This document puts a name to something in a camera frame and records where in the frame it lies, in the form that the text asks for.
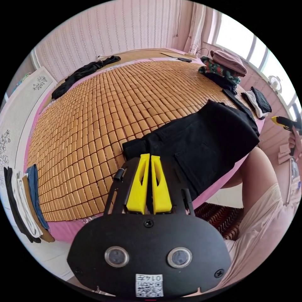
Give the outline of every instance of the window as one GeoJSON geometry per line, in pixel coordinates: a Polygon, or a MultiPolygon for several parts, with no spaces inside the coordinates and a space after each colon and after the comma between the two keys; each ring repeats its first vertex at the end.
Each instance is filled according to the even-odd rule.
{"type": "Polygon", "coordinates": [[[222,14],[216,44],[246,59],[253,43],[254,34],[233,18],[222,14]]]}
{"type": "Polygon", "coordinates": [[[269,51],[267,61],[264,65],[262,73],[268,78],[269,76],[278,76],[282,87],[281,96],[288,105],[295,95],[295,89],[290,81],[287,73],[283,69],[277,58],[269,51]]]}
{"type": "Polygon", "coordinates": [[[213,42],[249,61],[256,67],[258,72],[262,72],[264,78],[266,77],[265,80],[268,80],[271,75],[279,77],[282,87],[281,98],[287,105],[288,113],[293,119],[296,119],[294,109],[291,106],[292,100],[294,100],[300,114],[302,114],[299,99],[296,97],[295,89],[289,76],[273,53],[250,30],[233,18],[221,14],[218,36],[213,42]]]}
{"type": "Polygon", "coordinates": [[[257,38],[253,54],[249,60],[255,67],[260,67],[260,64],[265,54],[265,50],[266,45],[259,38],[257,38]]]}
{"type": "MultiPolygon", "coordinates": [[[[299,110],[299,112],[300,112],[300,114],[301,114],[301,112],[302,112],[302,107],[301,107],[301,104],[300,104],[298,98],[296,98],[295,104],[297,105],[298,110],[299,110]]],[[[289,108],[289,113],[290,113],[290,115],[292,116],[292,119],[293,119],[293,120],[296,120],[296,119],[297,119],[297,116],[295,115],[295,111],[294,111],[293,107],[290,107],[290,108],[289,108]]]]}

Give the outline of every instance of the qr code sticker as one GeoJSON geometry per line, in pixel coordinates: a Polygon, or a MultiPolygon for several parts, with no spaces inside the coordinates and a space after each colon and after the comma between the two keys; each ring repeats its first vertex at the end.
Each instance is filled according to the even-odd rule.
{"type": "Polygon", "coordinates": [[[163,275],[135,275],[137,297],[163,297],[163,275]]]}

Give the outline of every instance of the white curtain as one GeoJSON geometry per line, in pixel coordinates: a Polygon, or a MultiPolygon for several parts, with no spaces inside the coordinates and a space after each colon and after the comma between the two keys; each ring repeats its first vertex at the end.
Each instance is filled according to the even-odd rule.
{"type": "Polygon", "coordinates": [[[205,21],[205,11],[205,5],[194,2],[190,33],[184,48],[185,52],[190,51],[190,49],[196,52],[201,48],[201,32],[205,21]]]}

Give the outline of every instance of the bamboo sleeping mat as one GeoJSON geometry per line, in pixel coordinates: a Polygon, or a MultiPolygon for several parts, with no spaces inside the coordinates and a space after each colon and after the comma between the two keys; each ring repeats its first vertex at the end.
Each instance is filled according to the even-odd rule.
{"type": "MultiPolygon", "coordinates": [[[[46,221],[102,213],[112,176],[125,162],[122,143],[198,111],[208,99],[233,106],[198,64],[139,62],[80,83],[39,118],[28,166],[37,164],[46,221]]],[[[237,89],[241,98],[241,87],[237,89]]]]}

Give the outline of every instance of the red patterned rug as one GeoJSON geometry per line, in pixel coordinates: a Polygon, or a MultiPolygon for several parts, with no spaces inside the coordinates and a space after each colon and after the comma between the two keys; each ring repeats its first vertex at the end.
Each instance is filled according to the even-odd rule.
{"type": "Polygon", "coordinates": [[[203,203],[195,209],[195,215],[214,226],[224,239],[236,240],[243,209],[203,203]]]}

